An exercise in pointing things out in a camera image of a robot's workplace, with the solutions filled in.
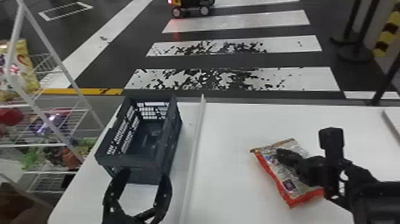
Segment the stanchion post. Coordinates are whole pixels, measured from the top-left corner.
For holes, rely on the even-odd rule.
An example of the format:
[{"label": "stanchion post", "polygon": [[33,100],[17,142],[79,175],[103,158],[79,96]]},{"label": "stanchion post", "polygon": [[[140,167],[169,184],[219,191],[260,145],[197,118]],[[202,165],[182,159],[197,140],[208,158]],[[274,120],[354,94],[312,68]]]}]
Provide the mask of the stanchion post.
[{"label": "stanchion post", "polygon": [[345,30],[339,33],[335,33],[330,37],[330,41],[337,45],[349,45],[357,41],[357,37],[352,35],[353,25],[355,18],[358,14],[362,0],[355,0],[351,9],[349,20],[346,23]]},{"label": "stanchion post", "polygon": [[392,83],[394,77],[396,76],[398,70],[400,69],[400,52],[397,55],[395,62],[390,67],[382,86],[376,91],[374,98],[371,100],[371,105],[379,105],[383,94],[388,89],[389,85]]},{"label": "stanchion post", "polygon": [[366,63],[374,58],[372,51],[364,47],[364,39],[367,35],[368,28],[371,25],[379,2],[380,0],[372,0],[367,15],[365,16],[365,20],[362,23],[357,42],[354,46],[341,47],[339,50],[340,58],[354,63]]}]

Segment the yellow line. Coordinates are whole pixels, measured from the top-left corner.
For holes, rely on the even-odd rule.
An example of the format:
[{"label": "yellow line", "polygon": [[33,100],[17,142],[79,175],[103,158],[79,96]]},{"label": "yellow line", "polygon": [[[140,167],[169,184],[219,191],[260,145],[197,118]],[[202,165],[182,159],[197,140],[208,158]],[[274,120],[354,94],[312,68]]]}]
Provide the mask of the yellow line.
[{"label": "yellow line", "polygon": [[[84,88],[80,90],[84,95],[121,95],[123,89]],[[46,89],[43,93],[47,95],[77,95],[75,89]]]}]

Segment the chip bag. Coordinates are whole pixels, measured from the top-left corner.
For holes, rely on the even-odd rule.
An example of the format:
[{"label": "chip bag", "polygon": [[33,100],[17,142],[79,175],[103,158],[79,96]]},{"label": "chip bag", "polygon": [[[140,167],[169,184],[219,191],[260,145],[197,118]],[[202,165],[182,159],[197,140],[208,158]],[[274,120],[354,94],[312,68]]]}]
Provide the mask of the chip bag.
[{"label": "chip bag", "polygon": [[276,142],[273,145],[250,150],[251,153],[255,154],[264,170],[274,179],[280,195],[288,206],[293,208],[299,204],[306,203],[314,197],[322,197],[324,192],[321,187],[307,186],[288,167],[279,163],[276,158],[276,150],[278,148],[292,150],[303,158],[308,157],[308,152],[301,148],[294,139],[287,139]]},{"label": "chip bag", "polygon": [[[10,75],[28,93],[34,93],[40,88],[40,84],[33,71],[25,39],[20,39],[15,44],[15,57],[12,59]],[[5,78],[5,56],[7,54],[8,42],[0,41],[0,101],[12,100],[18,97],[13,87]]]}]

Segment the crosswalk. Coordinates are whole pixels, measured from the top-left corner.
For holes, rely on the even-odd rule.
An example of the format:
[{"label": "crosswalk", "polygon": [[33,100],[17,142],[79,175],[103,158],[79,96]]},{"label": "crosswalk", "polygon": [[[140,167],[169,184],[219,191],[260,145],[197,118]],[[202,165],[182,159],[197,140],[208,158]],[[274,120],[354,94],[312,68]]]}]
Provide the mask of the crosswalk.
[{"label": "crosswalk", "polygon": [[[291,4],[299,0],[216,0],[216,8],[250,5]],[[272,29],[277,27],[309,26],[304,10],[273,11],[171,19],[162,33],[224,32],[225,30]],[[192,41],[156,42],[147,57],[196,57],[199,55],[238,54],[298,54],[322,51],[316,35],[260,36],[240,39],[197,39]],[[246,90],[246,91],[327,91],[340,92],[332,70],[328,66],[315,67],[253,67],[186,69],[137,69],[126,89],[157,90]]]},{"label": "crosswalk", "polygon": [[[349,99],[372,98],[371,92],[341,90],[329,62],[325,63],[328,60],[320,59],[324,57],[323,48],[310,29],[301,1],[305,0],[216,0],[215,10],[235,10],[208,17],[171,18],[160,31],[160,37],[171,38],[152,43],[145,55],[146,65],[134,71],[125,89],[308,92],[321,94],[322,98],[329,94],[332,98],[338,94]],[[276,8],[271,7],[283,4],[296,4],[289,7],[296,10],[274,11]],[[249,11],[239,10],[254,5],[269,7],[268,12],[243,14]],[[304,27],[306,32],[298,35],[297,27]],[[283,29],[284,34],[280,35],[277,30]],[[384,98],[400,97],[389,93]]]}]

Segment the toy car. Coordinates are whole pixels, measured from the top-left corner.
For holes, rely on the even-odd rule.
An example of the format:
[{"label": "toy car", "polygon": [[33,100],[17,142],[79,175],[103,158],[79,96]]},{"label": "toy car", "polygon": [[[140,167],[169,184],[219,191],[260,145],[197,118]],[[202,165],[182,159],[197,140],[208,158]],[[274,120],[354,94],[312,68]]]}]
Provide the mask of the toy car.
[{"label": "toy car", "polygon": [[175,5],[172,9],[174,18],[182,18],[184,14],[189,14],[190,9],[197,8],[200,15],[210,14],[210,7],[214,5],[215,0],[168,0],[170,5]]}]

